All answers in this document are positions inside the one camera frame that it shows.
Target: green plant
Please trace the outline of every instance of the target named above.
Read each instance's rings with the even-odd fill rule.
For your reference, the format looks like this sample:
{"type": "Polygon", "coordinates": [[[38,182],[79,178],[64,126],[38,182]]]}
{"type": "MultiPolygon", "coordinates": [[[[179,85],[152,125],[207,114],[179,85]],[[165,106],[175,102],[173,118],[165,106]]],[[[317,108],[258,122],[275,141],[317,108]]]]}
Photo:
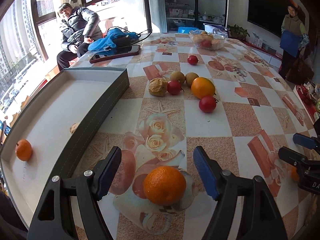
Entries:
{"type": "Polygon", "coordinates": [[[242,27],[239,27],[237,24],[235,24],[234,26],[228,25],[227,29],[228,29],[228,34],[230,38],[234,38],[237,40],[245,40],[247,36],[250,37],[248,30],[242,27]]]}

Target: clear plastic bowl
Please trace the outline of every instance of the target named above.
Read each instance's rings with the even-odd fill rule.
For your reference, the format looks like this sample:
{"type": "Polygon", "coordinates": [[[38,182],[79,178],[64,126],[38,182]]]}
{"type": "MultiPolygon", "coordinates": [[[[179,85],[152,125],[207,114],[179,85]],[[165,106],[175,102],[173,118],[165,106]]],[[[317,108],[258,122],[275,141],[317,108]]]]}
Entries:
{"type": "Polygon", "coordinates": [[[207,33],[202,30],[190,31],[189,36],[196,47],[207,50],[217,50],[224,46],[225,37],[218,34],[207,33]]]}

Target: floral tablecloth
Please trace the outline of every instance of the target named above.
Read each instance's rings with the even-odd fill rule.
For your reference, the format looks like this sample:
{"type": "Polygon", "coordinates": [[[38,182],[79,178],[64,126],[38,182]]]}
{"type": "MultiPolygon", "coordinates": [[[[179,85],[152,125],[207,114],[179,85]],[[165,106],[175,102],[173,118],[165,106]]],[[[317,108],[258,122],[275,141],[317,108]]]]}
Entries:
{"type": "MultiPolygon", "coordinates": [[[[76,174],[92,168],[113,146],[123,160],[110,193],[99,206],[114,239],[201,239],[216,202],[209,197],[196,171],[192,153],[201,145],[210,158],[235,175],[262,176],[269,185],[289,239],[303,226],[311,194],[291,180],[291,168],[278,158],[282,146],[315,159],[314,152],[297,146],[292,136],[316,136],[298,98],[267,62],[240,41],[227,39],[222,49],[196,48],[188,35],[155,33],[141,43],[141,54],[90,64],[88,52],[72,67],[111,66],[128,70],[130,87],[91,141],[76,174]],[[199,62],[189,65],[189,55],[199,62]],[[184,93],[155,97],[149,81],[172,71],[195,72],[216,86],[219,101],[212,114],[184,85],[184,93]],[[142,182],[155,167],[179,168],[187,181],[183,199],[157,206],[143,193],[142,182]]],[[[238,198],[229,239],[236,239],[242,198],[238,198]]],[[[74,212],[77,209],[73,199],[74,212]]],[[[83,225],[75,215],[80,238],[83,225]]]]}

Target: beige vest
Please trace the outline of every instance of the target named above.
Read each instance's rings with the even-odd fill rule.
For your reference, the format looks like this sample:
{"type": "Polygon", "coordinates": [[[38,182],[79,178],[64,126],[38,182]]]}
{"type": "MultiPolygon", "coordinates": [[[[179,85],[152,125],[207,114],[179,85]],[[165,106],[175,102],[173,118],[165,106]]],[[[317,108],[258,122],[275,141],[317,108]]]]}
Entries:
{"type": "Polygon", "coordinates": [[[290,15],[287,14],[284,17],[284,29],[286,31],[290,31],[291,33],[297,36],[302,36],[300,31],[300,23],[302,23],[302,21],[299,19],[298,16],[291,18],[290,15]]]}

